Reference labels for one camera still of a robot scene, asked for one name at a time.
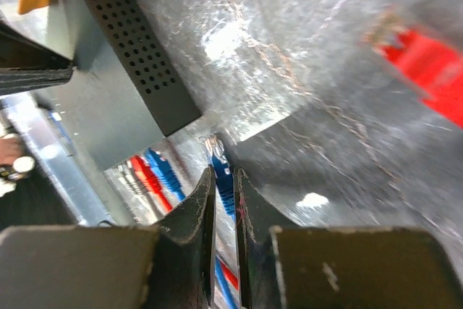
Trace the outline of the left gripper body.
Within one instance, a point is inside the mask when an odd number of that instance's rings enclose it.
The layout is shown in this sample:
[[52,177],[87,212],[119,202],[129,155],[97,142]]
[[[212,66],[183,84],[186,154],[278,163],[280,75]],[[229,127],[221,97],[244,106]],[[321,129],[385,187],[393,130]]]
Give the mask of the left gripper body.
[[10,163],[4,163],[4,158],[1,157],[1,193],[9,193],[14,191],[21,179],[27,178],[34,170],[35,159],[18,134],[4,134],[1,139],[7,140],[9,149],[11,145],[16,145],[19,148],[18,151],[13,152]]

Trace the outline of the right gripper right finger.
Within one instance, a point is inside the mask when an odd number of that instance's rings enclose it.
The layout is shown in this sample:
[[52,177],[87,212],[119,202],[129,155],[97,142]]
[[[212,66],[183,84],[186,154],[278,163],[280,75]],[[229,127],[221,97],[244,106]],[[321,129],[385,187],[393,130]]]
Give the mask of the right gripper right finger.
[[243,308],[460,308],[440,242],[412,227],[301,227],[235,168]]

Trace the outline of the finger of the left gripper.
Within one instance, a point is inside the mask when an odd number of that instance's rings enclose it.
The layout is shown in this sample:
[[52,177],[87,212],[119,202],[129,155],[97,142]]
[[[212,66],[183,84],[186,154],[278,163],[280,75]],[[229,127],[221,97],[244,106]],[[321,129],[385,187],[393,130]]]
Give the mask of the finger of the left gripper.
[[1,21],[1,94],[28,92],[70,81],[73,61]]

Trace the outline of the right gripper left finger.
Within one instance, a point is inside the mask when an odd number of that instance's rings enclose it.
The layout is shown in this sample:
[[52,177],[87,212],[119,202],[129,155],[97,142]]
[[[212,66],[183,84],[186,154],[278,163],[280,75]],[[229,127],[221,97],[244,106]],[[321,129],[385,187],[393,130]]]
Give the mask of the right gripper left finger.
[[216,179],[149,227],[10,227],[3,308],[207,308],[213,303]]

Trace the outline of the black network switch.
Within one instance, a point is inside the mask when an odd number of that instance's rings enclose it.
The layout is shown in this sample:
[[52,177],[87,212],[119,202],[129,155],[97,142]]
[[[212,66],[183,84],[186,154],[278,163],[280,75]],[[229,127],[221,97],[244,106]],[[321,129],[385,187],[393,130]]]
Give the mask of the black network switch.
[[201,115],[137,0],[52,0],[46,41],[74,63],[51,96],[100,170]]

